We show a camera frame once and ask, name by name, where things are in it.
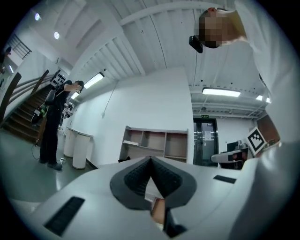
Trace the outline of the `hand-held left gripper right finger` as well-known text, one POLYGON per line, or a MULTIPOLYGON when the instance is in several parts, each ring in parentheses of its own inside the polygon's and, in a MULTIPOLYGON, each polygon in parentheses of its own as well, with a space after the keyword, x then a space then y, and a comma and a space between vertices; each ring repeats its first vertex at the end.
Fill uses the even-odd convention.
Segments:
POLYGON ((151 240, 186 238, 225 200, 241 173, 152 157, 151 177, 165 201, 165 230, 153 227, 151 240))

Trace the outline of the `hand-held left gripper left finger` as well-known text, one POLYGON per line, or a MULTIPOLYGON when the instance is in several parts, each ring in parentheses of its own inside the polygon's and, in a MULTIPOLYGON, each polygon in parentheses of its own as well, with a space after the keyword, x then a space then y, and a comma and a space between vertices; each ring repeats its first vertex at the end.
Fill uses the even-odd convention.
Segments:
POLYGON ((112 176, 138 161, 104 165, 79 176, 38 206, 29 228, 41 240, 164 240, 148 210, 128 209, 111 193, 112 176), (83 204, 58 236, 46 224, 72 197, 83 204))

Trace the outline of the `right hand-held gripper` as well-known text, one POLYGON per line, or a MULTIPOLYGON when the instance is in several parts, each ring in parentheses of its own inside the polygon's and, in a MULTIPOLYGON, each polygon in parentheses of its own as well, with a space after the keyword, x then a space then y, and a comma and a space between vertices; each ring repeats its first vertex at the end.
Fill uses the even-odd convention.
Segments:
POLYGON ((211 161, 214 163, 233 163, 241 160, 245 162, 257 157, 266 145, 266 141, 258 127, 254 127, 244 141, 238 140, 236 144, 235 151, 215 154, 211 156, 211 161))

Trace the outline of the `wooden desk drawer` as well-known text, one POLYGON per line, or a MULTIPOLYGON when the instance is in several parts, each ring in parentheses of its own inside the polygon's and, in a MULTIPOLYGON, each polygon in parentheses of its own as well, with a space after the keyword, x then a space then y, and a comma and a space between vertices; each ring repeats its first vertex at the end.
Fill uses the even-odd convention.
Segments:
POLYGON ((165 222, 165 200, 155 198, 152 202, 151 216, 156 223, 164 224, 165 222))

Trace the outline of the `glass double door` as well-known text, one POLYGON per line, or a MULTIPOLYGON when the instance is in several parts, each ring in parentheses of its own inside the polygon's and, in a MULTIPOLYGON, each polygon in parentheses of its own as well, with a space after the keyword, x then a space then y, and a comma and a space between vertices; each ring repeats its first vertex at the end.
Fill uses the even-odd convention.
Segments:
POLYGON ((193 164, 217 167, 211 157, 218 154, 218 132, 215 119, 194 118, 193 164))

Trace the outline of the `long ceiling light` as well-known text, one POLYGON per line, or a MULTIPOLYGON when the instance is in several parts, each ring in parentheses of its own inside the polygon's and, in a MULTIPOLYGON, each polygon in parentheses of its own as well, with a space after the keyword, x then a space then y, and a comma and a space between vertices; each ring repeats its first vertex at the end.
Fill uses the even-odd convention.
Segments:
POLYGON ((226 96, 226 97, 239 97, 240 92, 234 90, 225 90, 225 89, 217 89, 217 88, 203 88, 203 95, 215 95, 215 96, 226 96))
POLYGON ((105 76, 103 75, 103 73, 99 72, 97 73, 95 76, 93 76, 90 80, 88 80, 85 84, 84 84, 84 88, 88 89, 89 87, 91 87, 92 85, 96 84, 97 82, 101 81, 105 76))

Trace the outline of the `grey shelf hutch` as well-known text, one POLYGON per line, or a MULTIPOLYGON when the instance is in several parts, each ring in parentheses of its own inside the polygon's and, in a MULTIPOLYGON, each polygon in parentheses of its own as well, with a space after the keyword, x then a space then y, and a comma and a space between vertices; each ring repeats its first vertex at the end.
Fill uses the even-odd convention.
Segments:
POLYGON ((188 161, 188 130, 162 130, 125 127, 119 159, 145 156, 165 157, 186 163, 188 161), (123 140, 140 143, 124 144, 123 140))

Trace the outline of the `person's white shirt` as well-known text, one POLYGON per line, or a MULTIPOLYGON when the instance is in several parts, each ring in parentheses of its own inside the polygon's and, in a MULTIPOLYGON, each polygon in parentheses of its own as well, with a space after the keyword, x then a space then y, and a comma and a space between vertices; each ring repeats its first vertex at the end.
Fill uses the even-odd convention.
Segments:
POLYGON ((236 0, 257 69, 271 98, 266 112, 281 145, 263 153, 246 208, 278 210, 290 198, 300 173, 300 58, 256 0, 236 0))

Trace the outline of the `wooden staircase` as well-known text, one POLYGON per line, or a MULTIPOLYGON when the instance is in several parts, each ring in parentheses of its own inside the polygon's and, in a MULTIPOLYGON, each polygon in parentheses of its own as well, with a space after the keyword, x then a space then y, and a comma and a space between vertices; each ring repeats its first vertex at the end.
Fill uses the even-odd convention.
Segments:
POLYGON ((16 73, 0 103, 0 129, 35 143, 40 124, 34 127, 30 121, 35 109, 42 105, 49 93, 54 77, 46 70, 40 77, 20 82, 22 76, 16 73))

